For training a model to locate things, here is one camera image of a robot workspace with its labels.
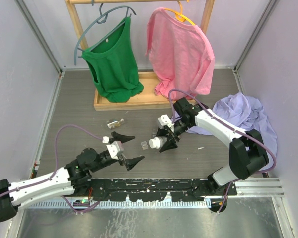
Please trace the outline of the white capped pill bottle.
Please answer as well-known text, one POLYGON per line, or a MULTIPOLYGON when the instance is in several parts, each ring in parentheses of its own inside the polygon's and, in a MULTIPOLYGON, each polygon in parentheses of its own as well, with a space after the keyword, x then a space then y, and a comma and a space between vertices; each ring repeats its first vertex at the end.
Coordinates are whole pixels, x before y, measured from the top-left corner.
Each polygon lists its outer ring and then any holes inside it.
POLYGON ((163 145, 166 143, 166 136, 156 136, 149 140, 149 145, 151 149, 161 149, 163 145))

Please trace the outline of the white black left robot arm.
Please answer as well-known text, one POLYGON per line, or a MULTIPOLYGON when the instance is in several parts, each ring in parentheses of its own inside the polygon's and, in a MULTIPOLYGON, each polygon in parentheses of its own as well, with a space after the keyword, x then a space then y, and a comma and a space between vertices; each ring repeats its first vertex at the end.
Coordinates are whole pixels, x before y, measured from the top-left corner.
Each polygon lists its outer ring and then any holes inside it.
POLYGON ((76 159, 52 173, 21 182, 0 180, 0 223, 16 216, 18 210, 56 196, 85 196, 89 192, 91 174, 114 163, 131 170, 144 159, 132 159, 124 155, 123 143, 134 139, 116 132, 104 137, 106 150, 98 153, 93 148, 85 148, 76 159))

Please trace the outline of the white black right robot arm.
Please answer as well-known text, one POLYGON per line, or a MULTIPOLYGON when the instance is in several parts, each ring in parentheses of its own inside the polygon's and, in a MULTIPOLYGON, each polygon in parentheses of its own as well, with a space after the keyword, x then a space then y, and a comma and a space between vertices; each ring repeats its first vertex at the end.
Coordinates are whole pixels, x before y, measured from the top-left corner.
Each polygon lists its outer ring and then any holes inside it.
POLYGON ((225 186, 237 179, 245 180, 268 165, 269 158, 263 139, 257 130, 246 131, 217 117, 204 105, 190 104, 181 98, 173 104, 179 118, 171 120, 168 115, 158 118, 159 129, 149 141, 152 149, 164 152, 177 148, 180 135, 194 126, 205 129, 229 149, 229 163, 207 177, 208 190, 220 195, 225 186))

